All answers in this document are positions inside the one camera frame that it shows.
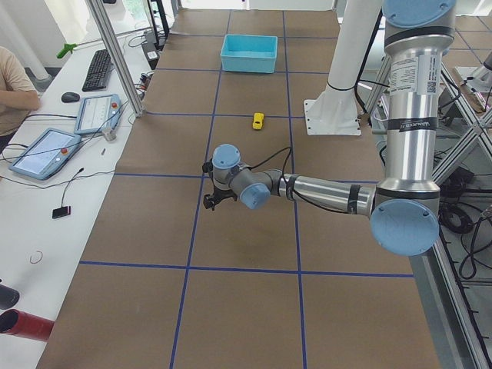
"keyboard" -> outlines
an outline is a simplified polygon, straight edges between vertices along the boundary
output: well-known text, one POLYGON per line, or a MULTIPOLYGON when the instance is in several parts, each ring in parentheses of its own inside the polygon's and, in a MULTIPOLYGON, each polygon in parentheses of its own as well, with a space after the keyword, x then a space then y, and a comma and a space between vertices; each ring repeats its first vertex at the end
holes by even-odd
POLYGON ((111 67, 111 57, 108 50, 97 50, 92 57, 91 65, 89 65, 82 91, 97 91, 108 87, 111 67))

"green object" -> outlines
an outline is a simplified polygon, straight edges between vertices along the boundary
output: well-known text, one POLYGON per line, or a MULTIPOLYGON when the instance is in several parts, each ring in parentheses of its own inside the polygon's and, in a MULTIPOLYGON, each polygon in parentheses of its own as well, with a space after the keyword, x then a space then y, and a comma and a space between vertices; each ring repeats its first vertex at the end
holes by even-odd
POLYGON ((74 52, 74 48, 77 47, 77 44, 65 44, 63 46, 63 49, 56 55, 58 59, 63 58, 65 55, 67 55, 67 52, 74 52))

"white table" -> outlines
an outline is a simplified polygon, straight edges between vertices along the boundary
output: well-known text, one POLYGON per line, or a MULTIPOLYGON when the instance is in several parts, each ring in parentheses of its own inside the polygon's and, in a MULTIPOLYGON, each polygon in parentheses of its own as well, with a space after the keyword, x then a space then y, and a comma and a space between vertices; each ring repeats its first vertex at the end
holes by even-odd
MULTIPOLYGON (((131 37, 119 38, 121 43, 131 37)), ((127 100, 116 71, 112 72, 108 89, 81 92, 88 65, 95 52, 104 48, 101 42, 76 50, 42 96, 42 108, 32 114, 77 115, 79 103, 65 104, 60 97, 74 91, 82 97, 119 94, 127 100)), ((125 46, 125 59, 135 82, 140 74, 150 70, 140 48, 125 46)), ((80 169, 83 175, 98 171, 113 171, 131 131, 133 112, 128 106, 122 114, 117 138, 107 142, 103 137, 90 140, 66 166, 47 181, 36 181, 8 170, 0 161, 0 175, 41 186, 68 181, 80 169)), ((31 144, 46 128, 73 132, 75 120, 67 118, 32 117, 25 121, 11 143, 31 144)), ((5 157, 21 151, 6 148, 5 157)), ((52 209, 61 204, 65 184, 49 189, 29 188, 0 180, 0 278, 5 285, 21 293, 14 308, 56 320, 92 226, 104 200, 112 175, 97 175, 73 181, 65 195, 71 205, 71 215, 52 219, 52 209)), ((32 369, 36 367, 45 343, 0 334, 2 369, 32 369)))

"computer mouse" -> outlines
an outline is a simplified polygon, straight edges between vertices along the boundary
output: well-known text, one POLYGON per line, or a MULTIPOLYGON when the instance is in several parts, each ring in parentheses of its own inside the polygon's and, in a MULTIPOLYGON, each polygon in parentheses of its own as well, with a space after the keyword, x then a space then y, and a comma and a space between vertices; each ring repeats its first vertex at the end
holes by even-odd
POLYGON ((76 92, 66 92, 61 96, 63 102, 76 102, 80 100, 80 95, 76 92))

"blue joint cap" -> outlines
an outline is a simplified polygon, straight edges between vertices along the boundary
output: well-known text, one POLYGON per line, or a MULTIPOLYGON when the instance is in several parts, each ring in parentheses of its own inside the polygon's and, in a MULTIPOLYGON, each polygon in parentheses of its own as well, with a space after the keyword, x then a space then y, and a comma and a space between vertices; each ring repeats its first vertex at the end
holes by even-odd
POLYGON ((386 22, 398 28, 415 28, 428 25, 445 15, 456 0, 385 0, 383 14, 386 22))
POLYGON ((239 199, 250 209, 260 208, 270 197, 268 187, 263 183, 254 183, 247 186, 239 196, 239 199))
POLYGON ((379 204, 371 215, 371 230, 383 248, 404 256, 422 254, 439 237, 436 215, 422 204, 407 199, 379 204))
POLYGON ((239 163, 241 154, 239 150, 230 144, 223 144, 214 150, 212 164, 217 169, 231 169, 239 163))

